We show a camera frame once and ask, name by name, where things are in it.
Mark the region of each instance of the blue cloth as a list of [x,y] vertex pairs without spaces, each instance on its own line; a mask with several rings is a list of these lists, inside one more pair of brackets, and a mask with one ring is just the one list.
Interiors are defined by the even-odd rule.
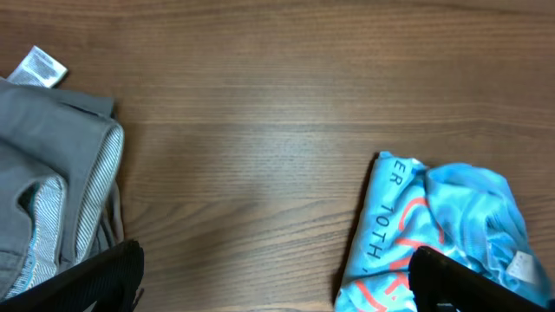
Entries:
[[[546,307],[551,285],[528,245],[526,225],[505,178],[451,164],[429,169],[382,152],[375,161],[336,311],[416,311],[408,262],[420,245],[436,248]],[[534,283],[506,272],[517,251],[532,255]]]

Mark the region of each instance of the gray folded garment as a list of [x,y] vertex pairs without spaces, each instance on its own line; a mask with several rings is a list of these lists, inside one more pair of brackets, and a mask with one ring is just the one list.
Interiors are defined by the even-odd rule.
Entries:
[[66,185],[3,141],[0,185],[0,298],[9,298],[58,271]]
[[109,118],[112,105],[106,98],[0,81],[0,140],[67,181],[59,271],[81,262],[96,237],[106,236],[98,224],[123,148],[123,129]]

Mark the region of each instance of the black lettering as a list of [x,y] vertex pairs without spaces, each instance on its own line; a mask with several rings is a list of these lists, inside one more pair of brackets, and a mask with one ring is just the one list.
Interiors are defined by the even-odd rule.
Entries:
[[383,233],[383,235],[380,235],[380,234],[378,234],[378,233],[376,233],[376,232],[372,232],[372,234],[374,234],[374,235],[376,235],[377,237],[381,238],[381,239],[382,239],[382,243],[385,243],[385,235],[386,235],[386,233]]
[[387,210],[387,211],[389,211],[389,212],[393,212],[393,208],[388,208],[388,207],[385,206],[385,205],[382,205],[382,208],[385,209],[385,210]]
[[380,248],[380,247],[378,247],[378,246],[376,246],[376,245],[374,245],[374,244],[370,244],[370,247],[374,247],[374,252],[373,252],[373,253],[367,252],[367,254],[368,254],[369,256],[372,256],[372,257],[376,258],[376,259],[379,259],[380,256],[376,255],[376,252],[379,251],[379,250],[382,250],[382,248]]
[[384,216],[380,216],[380,217],[376,218],[375,221],[381,226],[388,226],[389,225],[389,219],[384,217]]
[[405,172],[405,168],[406,168],[406,166],[405,166],[405,165],[403,165],[403,163],[402,163],[401,161],[399,161],[399,160],[396,160],[396,161],[395,161],[395,164],[393,165],[393,167],[394,167],[394,168],[396,168],[396,167],[397,167],[397,165],[399,165],[399,169],[401,169],[401,170],[402,170],[403,172]]
[[401,185],[402,183],[402,176],[398,175],[397,173],[391,173],[391,182],[395,182],[397,185]]

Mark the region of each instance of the white tag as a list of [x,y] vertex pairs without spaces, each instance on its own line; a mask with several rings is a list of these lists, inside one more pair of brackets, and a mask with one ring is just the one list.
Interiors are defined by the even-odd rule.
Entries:
[[534,258],[525,252],[517,251],[517,254],[506,268],[506,273],[521,281],[536,283]]
[[66,75],[68,69],[34,46],[16,70],[8,76],[13,84],[52,88]]

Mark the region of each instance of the wooden table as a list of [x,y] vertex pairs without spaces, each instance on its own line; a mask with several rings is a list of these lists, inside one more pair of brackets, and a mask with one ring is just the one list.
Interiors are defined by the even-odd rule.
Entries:
[[358,0],[4,0],[126,130],[139,311],[332,309],[375,153],[505,175],[555,277],[555,16]]

